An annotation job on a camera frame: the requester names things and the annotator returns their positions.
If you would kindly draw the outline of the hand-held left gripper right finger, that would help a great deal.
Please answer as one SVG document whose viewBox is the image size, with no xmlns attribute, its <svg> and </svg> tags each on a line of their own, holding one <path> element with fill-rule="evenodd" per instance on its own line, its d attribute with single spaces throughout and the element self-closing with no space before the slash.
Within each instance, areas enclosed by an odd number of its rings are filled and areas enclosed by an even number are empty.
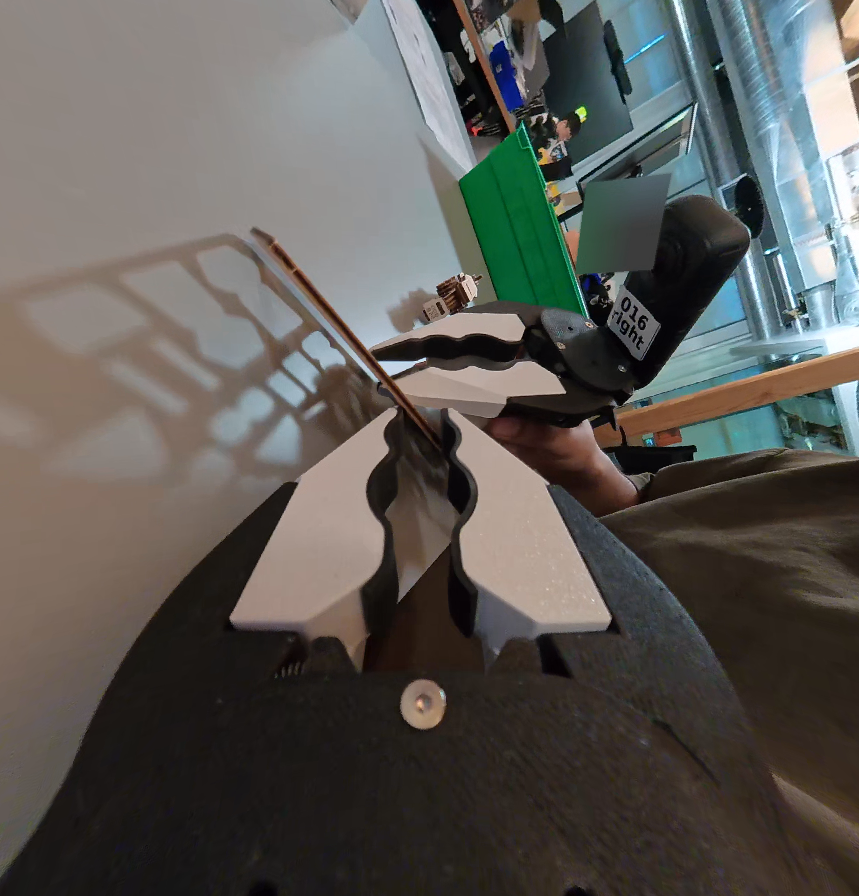
<svg viewBox="0 0 859 896">
<path fill-rule="evenodd" d="M 454 409 L 441 413 L 451 535 L 448 605 L 497 658 L 512 640 L 607 630 L 612 615 L 547 481 Z"/>
</svg>

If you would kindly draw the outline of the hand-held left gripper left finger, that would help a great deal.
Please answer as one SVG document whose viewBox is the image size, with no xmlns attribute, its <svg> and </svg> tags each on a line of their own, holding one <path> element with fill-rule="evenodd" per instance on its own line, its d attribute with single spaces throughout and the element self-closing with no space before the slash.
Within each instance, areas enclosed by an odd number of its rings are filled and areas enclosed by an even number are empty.
<svg viewBox="0 0 859 896">
<path fill-rule="evenodd" d="M 291 484 L 230 614 L 239 631 L 334 637 L 356 668 L 387 629 L 399 574 L 387 513 L 399 491 L 401 411 L 388 409 Z"/>
</svg>

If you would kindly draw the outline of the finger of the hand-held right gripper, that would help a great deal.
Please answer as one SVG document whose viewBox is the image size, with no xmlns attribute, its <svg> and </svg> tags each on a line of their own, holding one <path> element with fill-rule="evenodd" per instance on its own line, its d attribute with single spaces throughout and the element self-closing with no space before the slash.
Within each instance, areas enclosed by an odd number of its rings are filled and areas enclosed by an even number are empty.
<svg viewBox="0 0 859 896">
<path fill-rule="evenodd" d="M 392 380 L 417 409 L 453 409 L 484 420 L 502 414 L 509 399 L 558 398 L 567 393 L 555 373 L 526 359 L 423 359 Z"/>
<path fill-rule="evenodd" d="M 540 313 L 458 313 L 373 346 L 377 361 L 515 361 Z"/>
</svg>

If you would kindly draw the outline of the laser-cut wooden puzzle sheet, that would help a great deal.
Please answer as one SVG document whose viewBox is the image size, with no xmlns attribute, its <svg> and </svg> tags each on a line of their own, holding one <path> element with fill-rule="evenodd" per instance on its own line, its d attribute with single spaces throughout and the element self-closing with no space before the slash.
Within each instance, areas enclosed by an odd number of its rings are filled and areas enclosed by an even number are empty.
<svg viewBox="0 0 859 896">
<path fill-rule="evenodd" d="M 278 275 L 282 275 L 285 281 L 290 284 L 290 288 L 294 288 L 301 297 L 304 297 L 304 299 L 307 300 L 311 308 L 319 314 L 325 323 L 330 325 L 335 334 L 347 346 L 349 352 L 354 355 L 361 367 L 386 390 L 394 403 L 398 405 L 405 416 L 412 422 L 413 427 L 421 432 L 425 441 L 427 441 L 435 451 L 441 453 L 443 445 L 435 429 L 427 422 L 425 417 L 417 410 L 413 402 L 392 380 L 390 375 L 383 370 L 370 350 L 356 336 L 356 333 L 335 310 L 333 305 L 323 297 L 323 294 L 317 289 L 311 279 L 301 270 L 300 266 L 290 257 L 285 249 L 283 249 L 277 239 L 265 230 L 256 227 L 252 227 L 249 230 L 249 235 L 251 237 L 251 245 L 253 246 L 253 249 L 256 250 L 263 263 L 265 265 L 270 263 L 277 271 Z"/>
</svg>

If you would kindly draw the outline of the person's right hand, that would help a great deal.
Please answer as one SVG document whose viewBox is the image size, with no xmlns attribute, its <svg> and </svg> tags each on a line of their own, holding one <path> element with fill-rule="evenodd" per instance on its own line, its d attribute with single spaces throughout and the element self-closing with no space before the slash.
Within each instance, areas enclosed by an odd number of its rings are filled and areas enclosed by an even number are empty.
<svg viewBox="0 0 859 896">
<path fill-rule="evenodd" d="M 567 429 L 497 418 L 490 420 L 484 430 L 598 518 L 634 507 L 641 500 L 634 481 L 600 448 L 588 421 Z"/>
</svg>

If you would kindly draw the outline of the wooden robot model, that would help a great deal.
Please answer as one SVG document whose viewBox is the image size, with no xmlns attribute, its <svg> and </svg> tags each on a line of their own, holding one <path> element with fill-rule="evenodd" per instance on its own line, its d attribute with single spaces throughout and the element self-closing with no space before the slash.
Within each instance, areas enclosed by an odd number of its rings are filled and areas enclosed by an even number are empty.
<svg viewBox="0 0 859 896">
<path fill-rule="evenodd" d="M 482 275 L 459 273 L 440 283 L 435 297 L 423 304 L 423 319 L 432 323 L 468 308 L 479 296 L 481 280 Z"/>
</svg>

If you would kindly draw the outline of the green plastic bin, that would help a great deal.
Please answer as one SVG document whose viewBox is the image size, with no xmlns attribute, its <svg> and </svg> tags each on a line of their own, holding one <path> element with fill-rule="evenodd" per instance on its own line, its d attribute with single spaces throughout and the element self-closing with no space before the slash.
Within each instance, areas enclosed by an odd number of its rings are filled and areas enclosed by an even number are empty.
<svg viewBox="0 0 859 896">
<path fill-rule="evenodd" d="M 586 314 L 529 134 L 520 125 L 459 180 L 496 299 Z"/>
</svg>

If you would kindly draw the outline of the wooden beam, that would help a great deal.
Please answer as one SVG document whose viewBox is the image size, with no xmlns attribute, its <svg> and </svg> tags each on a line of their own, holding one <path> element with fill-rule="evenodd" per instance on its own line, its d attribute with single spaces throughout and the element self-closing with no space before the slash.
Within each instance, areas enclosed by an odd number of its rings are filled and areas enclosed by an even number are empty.
<svg viewBox="0 0 859 896">
<path fill-rule="evenodd" d="M 596 431 L 600 445 L 682 429 L 809 393 L 859 381 L 859 347 L 718 385 L 637 409 L 623 409 L 615 427 Z"/>
</svg>

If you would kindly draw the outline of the person's olive brown clothing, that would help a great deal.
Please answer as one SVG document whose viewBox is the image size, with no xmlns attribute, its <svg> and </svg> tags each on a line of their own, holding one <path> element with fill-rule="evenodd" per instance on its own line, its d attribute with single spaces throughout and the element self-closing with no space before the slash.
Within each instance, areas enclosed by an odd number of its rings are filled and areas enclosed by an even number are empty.
<svg viewBox="0 0 859 896">
<path fill-rule="evenodd" d="M 667 585 L 780 790 L 859 894 L 859 458 L 771 449 L 630 476 L 603 517 Z"/>
</svg>

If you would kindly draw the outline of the black disc on stand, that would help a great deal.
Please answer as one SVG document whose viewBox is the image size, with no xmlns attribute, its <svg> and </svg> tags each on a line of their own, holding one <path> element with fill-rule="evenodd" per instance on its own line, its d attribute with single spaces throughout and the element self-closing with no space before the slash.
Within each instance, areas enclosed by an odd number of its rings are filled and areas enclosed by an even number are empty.
<svg viewBox="0 0 859 896">
<path fill-rule="evenodd" d="M 741 174 L 721 185 L 719 194 L 726 209 L 744 224 L 751 238 L 759 238 L 767 209 L 757 180 L 749 174 Z"/>
</svg>

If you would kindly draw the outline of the white paper sheet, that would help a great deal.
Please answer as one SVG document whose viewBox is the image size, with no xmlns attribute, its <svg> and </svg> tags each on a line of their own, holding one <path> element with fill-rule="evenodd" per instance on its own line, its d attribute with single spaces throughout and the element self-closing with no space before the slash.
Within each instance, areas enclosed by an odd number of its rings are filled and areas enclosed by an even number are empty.
<svg viewBox="0 0 859 896">
<path fill-rule="evenodd" d="M 449 78 L 436 58 L 437 45 L 416 2 L 383 1 L 401 59 L 408 73 L 421 115 L 438 145 L 462 174 L 474 166 L 473 156 L 448 96 Z"/>
</svg>

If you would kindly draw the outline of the small blue storage crate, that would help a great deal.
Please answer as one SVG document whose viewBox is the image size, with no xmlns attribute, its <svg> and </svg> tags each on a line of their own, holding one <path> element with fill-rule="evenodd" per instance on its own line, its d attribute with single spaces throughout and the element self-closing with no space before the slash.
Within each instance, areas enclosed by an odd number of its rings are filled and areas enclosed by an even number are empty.
<svg viewBox="0 0 859 896">
<path fill-rule="evenodd" d="M 504 105 L 509 112 L 514 113 L 524 105 L 524 93 L 520 73 L 504 40 L 499 40 L 489 51 L 489 63 Z"/>
</svg>

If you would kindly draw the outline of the black monitor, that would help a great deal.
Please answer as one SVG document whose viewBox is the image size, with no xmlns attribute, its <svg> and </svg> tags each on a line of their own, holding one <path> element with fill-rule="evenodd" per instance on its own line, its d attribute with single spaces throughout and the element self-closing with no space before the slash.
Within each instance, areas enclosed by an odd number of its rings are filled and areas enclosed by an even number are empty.
<svg viewBox="0 0 859 896">
<path fill-rule="evenodd" d="M 578 164 L 606 149 L 633 129 L 626 98 L 614 75 L 601 5 L 591 2 L 565 20 L 543 42 L 548 78 L 543 92 L 548 110 L 559 119 L 583 108 L 586 118 L 566 144 Z"/>
</svg>

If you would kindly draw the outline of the silver ventilation duct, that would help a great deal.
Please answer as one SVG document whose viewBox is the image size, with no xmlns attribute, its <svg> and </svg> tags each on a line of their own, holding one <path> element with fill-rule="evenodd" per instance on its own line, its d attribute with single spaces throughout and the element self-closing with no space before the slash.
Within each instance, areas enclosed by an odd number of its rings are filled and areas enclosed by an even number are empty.
<svg viewBox="0 0 859 896">
<path fill-rule="evenodd" d="M 787 102 L 764 23 L 763 2 L 664 2 L 677 63 L 697 106 L 698 140 L 716 199 L 748 175 L 764 207 L 762 235 L 737 269 L 750 331 L 758 339 L 785 329 L 788 300 L 804 281 L 781 203 L 782 146 L 796 149 Z"/>
</svg>

